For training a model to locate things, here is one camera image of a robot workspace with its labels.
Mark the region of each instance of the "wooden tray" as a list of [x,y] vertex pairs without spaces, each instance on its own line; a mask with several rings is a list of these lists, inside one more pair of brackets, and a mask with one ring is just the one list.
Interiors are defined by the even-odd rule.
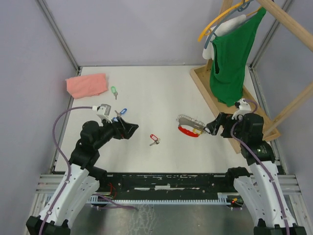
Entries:
[[[237,108],[235,106],[227,107],[225,104],[218,102],[217,98],[213,95],[211,89],[210,89],[210,73],[211,69],[205,71],[206,65],[200,66],[197,68],[193,68],[190,70],[190,75],[192,79],[194,80],[195,84],[197,85],[199,91],[201,92],[204,100],[210,107],[212,113],[215,117],[220,112],[227,113],[227,114],[233,114]],[[253,96],[250,94],[250,92],[247,90],[247,88],[244,86],[243,89],[243,98],[255,100]],[[258,115],[262,116],[264,118],[264,127],[263,127],[263,133],[264,130],[267,130],[269,126],[271,126],[272,121],[269,119],[269,117],[266,115],[264,110],[259,106],[258,110],[255,112]],[[277,128],[271,131],[270,134],[268,134],[266,137],[264,137],[265,141],[272,141],[280,136],[279,131]],[[236,153],[240,153],[240,145],[239,143],[234,139],[229,139],[230,144],[236,151]]]

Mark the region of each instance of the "robotic arm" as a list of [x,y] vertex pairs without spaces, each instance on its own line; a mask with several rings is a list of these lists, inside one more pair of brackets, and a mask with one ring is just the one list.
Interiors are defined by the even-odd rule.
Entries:
[[297,226],[283,196],[273,150],[263,140],[263,124],[263,117],[254,113],[240,114],[235,119],[232,114],[220,113],[204,130],[216,135],[222,126],[222,137],[234,138],[241,144],[259,192],[244,167],[230,168],[225,176],[243,198],[255,225],[254,234],[305,235],[305,228]]
[[70,176],[68,178],[67,170],[50,202],[39,216],[31,216],[28,219],[26,226],[30,235],[40,233],[40,227],[47,214],[49,216],[45,221],[43,235],[69,235],[70,228],[86,201],[100,185],[107,185],[107,172],[94,167],[100,156],[98,149],[112,138],[128,140],[139,127],[125,122],[121,117],[117,117],[117,122],[112,122],[108,116],[110,105],[102,104],[99,107],[93,106],[92,109],[102,119],[103,125],[99,126],[96,121],[88,121],[83,125],[80,139],[69,160]]

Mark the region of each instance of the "wooden pole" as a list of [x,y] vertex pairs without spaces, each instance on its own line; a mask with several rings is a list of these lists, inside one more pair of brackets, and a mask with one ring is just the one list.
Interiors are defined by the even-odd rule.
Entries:
[[279,115],[273,120],[271,126],[264,132],[266,137],[272,130],[274,130],[280,123],[283,122],[290,114],[298,109],[305,101],[307,101],[313,94],[313,82],[310,83],[297,97],[294,99]]
[[[232,4],[233,4],[233,0],[223,0],[222,6],[221,6],[221,8],[220,8],[220,13],[219,13],[219,15],[222,14],[225,10],[229,9],[229,8],[232,6]],[[218,24],[219,22],[221,22],[221,20],[224,19],[225,16],[223,16],[223,17],[221,17],[220,19],[218,19],[217,22],[216,22],[216,24]],[[211,69],[212,63],[213,63],[212,59],[207,60],[206,66],[205,66],[205,71],[208,71],[208,70]]]
[[271,0],[257,0],[270,14],[313,52],[313,35]]

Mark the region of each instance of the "green tank top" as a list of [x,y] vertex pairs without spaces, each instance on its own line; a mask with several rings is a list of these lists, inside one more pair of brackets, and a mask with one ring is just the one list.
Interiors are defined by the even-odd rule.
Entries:
[[265,13],[266,10],[261,8],[242,26],[224,36],[216,37],[212,42],[214,61],[210,88],[219,102],[228,107],[242,98],[246,61]]

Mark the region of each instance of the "red handle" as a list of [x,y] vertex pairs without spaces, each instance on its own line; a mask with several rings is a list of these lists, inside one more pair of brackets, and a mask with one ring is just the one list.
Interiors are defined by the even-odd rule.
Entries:
[[150,138],[153,139],[154,141],[157,141],[157,140],[158,140],[158,137],[156,137],[154,134],[151,134],[151,135],[150,135]]
[[181,126],[179,126],[178,129],[179,129],[182,133],[184,133],[185,135],[188,135],[188,136],[191,136],[191,137],[198,137],[198,136],[199,136],[198,134],[195,134],[195,133],[193,133],[192,131],[188,131],[187,129],[182,128]]

